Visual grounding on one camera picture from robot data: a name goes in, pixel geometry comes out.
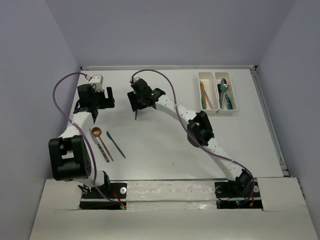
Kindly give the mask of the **copper spoon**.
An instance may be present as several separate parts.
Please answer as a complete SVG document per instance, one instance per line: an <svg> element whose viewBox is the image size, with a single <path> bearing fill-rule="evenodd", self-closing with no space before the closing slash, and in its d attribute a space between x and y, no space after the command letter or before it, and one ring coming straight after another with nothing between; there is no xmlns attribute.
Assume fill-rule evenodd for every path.
<svg viewBox="0 0 320 240"><path fill-rule="evenodd" d="M94 127L94 128L91 130L91 133L92 133L92 135L93 135L94 137L96 137L96 138L98 138L98 139L100 140L100 142L102 143L102 145L103 145L104 149L106 150L108 156L110 157L110 159L111 159L112 161L114 161L111 153L109 152L107 146L105 145L104 141L103 141L102 138L101 138L102 130L101 130L99 127Z"/></svg>

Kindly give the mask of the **steel knife dark handle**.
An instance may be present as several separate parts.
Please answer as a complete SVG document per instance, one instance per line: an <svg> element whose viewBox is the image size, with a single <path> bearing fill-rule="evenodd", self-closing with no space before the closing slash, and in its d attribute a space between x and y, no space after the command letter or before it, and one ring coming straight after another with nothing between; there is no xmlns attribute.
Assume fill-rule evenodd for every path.
<svg viewBox="0 0 320 240"><path fill-rule="evenodd" d="M97 140L97 138L93 135L93 132L92 132L92 129L91 129L91 128L89 129L89 133L90 133L90 136L91 136L93 142L94 142L94 143L97 145L97 147L99 148L99 150L100 150L101 154L103 155L105 161L106 161L107 163L109 163L109 162L110 162L109 158L107 157L105 151L103 150L103 148L102 148L102 146L100 145L100 143L99 143L99 141Z"/></svg>

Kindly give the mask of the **steel knife green handle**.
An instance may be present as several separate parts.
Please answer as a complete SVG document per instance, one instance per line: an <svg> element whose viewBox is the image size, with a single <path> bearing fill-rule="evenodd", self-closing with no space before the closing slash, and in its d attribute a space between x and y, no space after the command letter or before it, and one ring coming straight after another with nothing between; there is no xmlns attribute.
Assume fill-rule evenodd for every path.
<svg viewBox="0 0 320 240"><path fill-rule="evenodd" d="M204 96L204 93L203 93L203 88L202 88L201 85L200 85L200 95L201 95L202 108L205 110L207 108L207 106L206 106L205 96Z"/></svg>

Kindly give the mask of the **orange plastic knife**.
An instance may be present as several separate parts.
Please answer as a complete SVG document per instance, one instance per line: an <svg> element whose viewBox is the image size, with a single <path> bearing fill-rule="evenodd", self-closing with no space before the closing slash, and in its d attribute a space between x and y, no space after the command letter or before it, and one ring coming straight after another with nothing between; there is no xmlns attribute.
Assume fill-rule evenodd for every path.
<svg viewBox="0 0 320 240"><path fill-rule="evenodd" d="M202 81L200 81L199 85L200 85L202 108L205 110L207 108L207 102L206 102L206 98L205 98L204 84Z"/></svg>

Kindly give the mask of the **teal plastic spoon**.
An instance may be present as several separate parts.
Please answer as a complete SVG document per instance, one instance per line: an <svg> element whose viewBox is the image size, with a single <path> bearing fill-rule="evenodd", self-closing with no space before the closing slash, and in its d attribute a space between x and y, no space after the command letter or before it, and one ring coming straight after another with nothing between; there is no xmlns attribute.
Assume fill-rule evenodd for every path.
<svg viewBox="0 0 320 240"><path fill-rule="evenodd" d="M220 93L221 93L220 84L218 84L217 86L218 86L218 89L219 89L219 98L220 98ZM227 110L232 110L233 109L233 105L231 103L231 100L230 100L229 95L228 95L227 92L223 96L223 102L222 102L222 108L221 109L223 109L223 103L225 103Z"/></svg>

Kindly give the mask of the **steel spoon green handle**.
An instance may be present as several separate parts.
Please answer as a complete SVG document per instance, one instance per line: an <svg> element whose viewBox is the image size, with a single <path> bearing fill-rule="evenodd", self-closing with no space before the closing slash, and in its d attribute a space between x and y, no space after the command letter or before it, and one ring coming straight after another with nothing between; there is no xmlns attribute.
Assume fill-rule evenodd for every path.
<svg viewBox="0 0 320 240"><path fill-rule="evenodd" d="M222 78L220 81L220 98L219 98L220 108L222 108L223 106L223 97L224 97L224 94L227 92L227 90L228 90L227 80L225 78Z"/></svg>

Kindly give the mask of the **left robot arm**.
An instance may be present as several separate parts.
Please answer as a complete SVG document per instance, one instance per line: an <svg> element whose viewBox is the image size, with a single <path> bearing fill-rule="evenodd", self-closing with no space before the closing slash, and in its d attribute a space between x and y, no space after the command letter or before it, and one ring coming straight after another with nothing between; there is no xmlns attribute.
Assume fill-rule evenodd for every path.
<svg viewBox="0 0 320 240"><path fill-rule="evenodd" d="M96 122L98 110L115 107L113 90L110 86L102 90L96 83L87 83L78 86L77 92L79 99L70 125L48 142L52 175L56 181L76 181L93 187L94 193L104 198L111 191L110 179L105 171L97 170L86 134Z"/></svg>

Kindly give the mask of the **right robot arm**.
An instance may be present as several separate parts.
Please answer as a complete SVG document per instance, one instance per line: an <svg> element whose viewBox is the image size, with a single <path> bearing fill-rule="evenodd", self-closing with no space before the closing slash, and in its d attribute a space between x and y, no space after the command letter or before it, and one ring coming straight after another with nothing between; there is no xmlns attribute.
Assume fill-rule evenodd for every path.
<svg viewBox="0 0 320 240"><path fill-rule="evenodd" d="M175 92L170 98L159 88L151 89L142 78L130 80L133 91L128 98L133 111L152 107L178 120L187 134L187 140L196 148L202 149L216 163L228 180L229 189L235 196L254 193L254 177L242 164L232 160L218 143L208 115L204 111L193 111L177 103Z"/></svg>

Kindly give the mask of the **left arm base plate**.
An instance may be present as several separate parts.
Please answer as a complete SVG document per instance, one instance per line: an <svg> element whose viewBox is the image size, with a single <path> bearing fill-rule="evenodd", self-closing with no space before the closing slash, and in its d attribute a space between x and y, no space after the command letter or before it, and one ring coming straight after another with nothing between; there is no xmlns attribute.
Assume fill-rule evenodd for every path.
<svg viewBox="0 0 320 240"><path fill-rule="evenodd" d="M89 188L86 185L78 185L81 190L79 208L82 210L126 210L127 190L126 181L111 181L110 186L98 186Z"/></svg>

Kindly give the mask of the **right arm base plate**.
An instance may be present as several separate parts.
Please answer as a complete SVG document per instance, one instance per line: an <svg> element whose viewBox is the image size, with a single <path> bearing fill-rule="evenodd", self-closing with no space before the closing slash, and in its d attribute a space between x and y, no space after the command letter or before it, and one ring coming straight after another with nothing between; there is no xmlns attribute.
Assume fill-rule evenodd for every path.
<svg viewBox="0 0 320 240"><path fill-rule="evenodd" d="M227 181L215 182L216 208L225 209L263 209L258 181L254 181L254 187L250 187L246 193L235 193L231 190Z"/></svg>

